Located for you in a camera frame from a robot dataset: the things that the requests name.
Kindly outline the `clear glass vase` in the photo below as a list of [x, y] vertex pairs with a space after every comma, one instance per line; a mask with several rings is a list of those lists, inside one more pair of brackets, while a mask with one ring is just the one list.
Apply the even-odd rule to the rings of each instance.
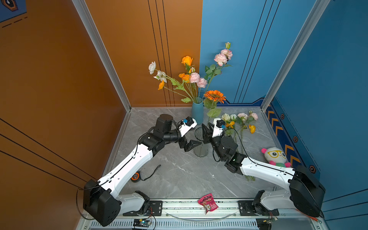
[[195, 138], [197, 141], [201, 142], [201, 144], [194, 148], [194, 154], [197, 157], [206, 157], [209, 153], [209, 144], [205, 144], [203, 140], [203, 129], [202, 127], [198, 127], [195, 130]]

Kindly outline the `white flower stem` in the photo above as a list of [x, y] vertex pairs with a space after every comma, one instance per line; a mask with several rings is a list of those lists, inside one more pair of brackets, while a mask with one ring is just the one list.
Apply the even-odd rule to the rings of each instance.
[[[194, 102], [194, 99], [192, 98], [188, 90], [185, 88], [185, 85], [182, 82], [182, 80], [181, 81], [176, 80], [175, 78], [168, 76], [165, 72], [158, 70], [156, 67], [157, 67], [156, 62], [153, 61], [149, 64], [148, 70], [150, 75], [153, 76], [153, 78], [160, 81], [158, 90], [163, 90], [165, 88], [175, 94], [182, 96], [183, 98], [181, 99], [181, 101], [184, 103]], [[169, 89], [168, 87], [165, 86], [168, 82], [171, 83], [173, 89]]]

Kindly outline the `orange gerbera stem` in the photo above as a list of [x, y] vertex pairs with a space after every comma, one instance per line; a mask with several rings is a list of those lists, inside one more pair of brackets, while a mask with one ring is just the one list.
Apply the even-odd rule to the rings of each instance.
[[226, 97], [224, 96], [223, 93], [221, 93], [218, 90], [211, 90], [211, 91], [206, 91], [204, 93], [204, 107], [208, 110], [207, 111], [207, 117], [208, 120], [205, 123], [205, 126], [208, 126], [209, 122], [214, 119], [217, 118], [220, 113], [221, 113], [221, 108], [218, 108], [217, 105], [218, 103], [223, 104], [226, 101]]

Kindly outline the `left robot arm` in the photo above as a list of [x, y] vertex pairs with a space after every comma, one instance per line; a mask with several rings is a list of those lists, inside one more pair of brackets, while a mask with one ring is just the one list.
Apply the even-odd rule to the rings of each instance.
[[187, 140], [185, 135], [197, 126], [192, 117], [176, 123], [171, 115], [161, 114], [155, 126], [138, 138], [133, 151], [112, 171], [99, 180], [90, 180], [83, 188], [83, 209], [103, 227], [111, 224], [118, 215], [149, 212], [149, 197], [141, 191], [119, 196], [126, 183], [167, 144], [177, 143], [188, 152], [200, 141]]

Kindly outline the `yellow rose stem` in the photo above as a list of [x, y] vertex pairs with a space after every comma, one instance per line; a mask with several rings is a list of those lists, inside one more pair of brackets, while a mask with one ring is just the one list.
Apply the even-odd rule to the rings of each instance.
[[179, 77], [182, 79], [182, 82], [186, 86], [192, 98], [195, 99], [197, 98], [197, 95], [198, 95], [196, 83], [190, 82], [191, 74], [195, 72], [195, 68], [192, 65], [192, 62], [193, 62], [193, 58], [190, 56], [185, 56], [182, 58], [181, 63], [185, 67], [185, 72], [181, 73]]

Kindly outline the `cream pink rose stem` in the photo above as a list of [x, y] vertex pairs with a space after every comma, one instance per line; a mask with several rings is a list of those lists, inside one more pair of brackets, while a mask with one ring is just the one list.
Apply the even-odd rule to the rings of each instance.
[[240, 125], [240, 128], [243, 125], [253, 125], [254, 122], [258, 120], [258, 115], [252, 111], [249, 111], [248, 114], [246, 113], [239, 113], [237, 115], [237, 122]]

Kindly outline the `yellow poppy flower stem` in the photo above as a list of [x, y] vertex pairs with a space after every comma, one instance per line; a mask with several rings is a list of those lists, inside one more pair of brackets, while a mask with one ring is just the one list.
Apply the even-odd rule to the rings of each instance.
[[240, 134], [240, 140], [241, 142], [244, 144], [243, 142], [243, 132], [245, 130], [248, 130], [251, 134], [254, 134], [256, 131], [256, 126], [254, 125], [243, 125], [240, 129], [239, 129], [239, 134]]

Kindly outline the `pink rose spray stem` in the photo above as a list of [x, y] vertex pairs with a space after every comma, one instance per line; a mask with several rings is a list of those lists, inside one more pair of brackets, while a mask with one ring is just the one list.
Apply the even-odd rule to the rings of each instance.
[[205, 66], [205, 75], [203, 75], [203, 78], [205, 82], [207, 83], [205, 86], [205, 91], [208, 91], [209, 86], [213, 79], [222, 74], [222, 69], [226, 67], [231, 67], [231, 65], [228, 64], [228, 62], [232, 59], [233, 53], [231, 51], [232, 44], [231, 42], [225, 43], [225, 48], [222, 49], [218, 54], [215, 55], [214, 61], [215, 64], [212, 64], [210, 66]]

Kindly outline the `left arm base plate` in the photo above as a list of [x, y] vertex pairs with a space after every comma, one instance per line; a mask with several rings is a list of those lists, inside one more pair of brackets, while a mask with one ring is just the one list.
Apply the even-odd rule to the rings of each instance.
[[153, 215], [157, 217], [157, 216], [162, 215], [162, 210], [163, 210], [163, 202], [161, 200], [150, 200], [148, 202], [144, 202], [143, 207], [139, 211], [130, 211], [130, 212], [124, 213], [123, 216], [148, 217], [150, 215]]

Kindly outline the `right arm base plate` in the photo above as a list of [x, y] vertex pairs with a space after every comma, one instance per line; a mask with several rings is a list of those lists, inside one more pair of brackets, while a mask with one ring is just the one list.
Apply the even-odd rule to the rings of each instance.
[[239, 200], [238, 208], [241, 216], [279, 216], [278, 209], [268, 210], [261, 203], [254, 205], [251, 200]]

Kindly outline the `teal cylindrical vase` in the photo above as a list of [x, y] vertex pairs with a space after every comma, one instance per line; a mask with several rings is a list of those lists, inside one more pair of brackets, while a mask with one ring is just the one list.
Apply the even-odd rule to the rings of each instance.
[[192, 115], [192, 118], [196, 120], [198, 125], [203, 123], [204, 105], [203, 105], [203, 99], [201, 97], [197, 97], [195, 101], [192, 103], [191, 115]]

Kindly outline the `orange yellow small flower stem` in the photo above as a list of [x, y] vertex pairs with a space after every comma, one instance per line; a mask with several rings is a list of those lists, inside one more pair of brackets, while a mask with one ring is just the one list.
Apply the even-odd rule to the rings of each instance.
[[195, 83], [190, 82], [190, 75], [181, 73], [179, 79], [175, 79], [162, 71], [157, 71], [154, 78], [160, 81], [158, 90], [167, 89], [177, 94], [183, 103], [199, 103], [198, 88]]

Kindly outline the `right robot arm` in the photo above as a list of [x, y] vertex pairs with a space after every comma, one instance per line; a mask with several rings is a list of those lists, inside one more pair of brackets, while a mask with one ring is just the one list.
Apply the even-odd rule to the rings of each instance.
[[253, 176], [282, 188], [280, 191], [259, 191], [253, 208], [259, 215], [275, 209], [297, 209], [310, 217], [323, 216], [325, 188], [306, 167], [284, 168], [260, 162], [237, 151], [238, 145], [223, 129], [214, 124], [202, 125], [203, 140], [210, 143], [219, 159], [231, 173]]

